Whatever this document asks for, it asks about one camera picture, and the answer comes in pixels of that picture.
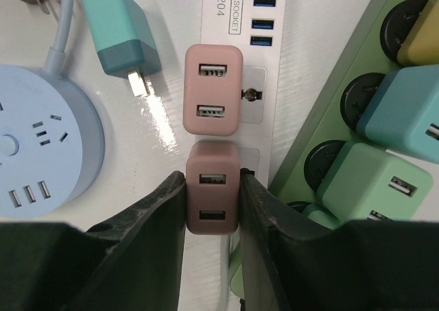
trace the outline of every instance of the white cable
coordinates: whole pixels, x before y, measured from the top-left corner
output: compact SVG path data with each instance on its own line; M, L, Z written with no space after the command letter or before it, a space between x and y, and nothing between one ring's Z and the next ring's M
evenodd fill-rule
M219 252L219 277L221 280L219 288L219 303L216 311L227 311L228 306L228 261L230 256L230 236L221 236L221 245Z
M65 50L69 39L73 4L75 0L62 0L60 20L54 46L50 48L43 71L52 76L59 76L66 57Z

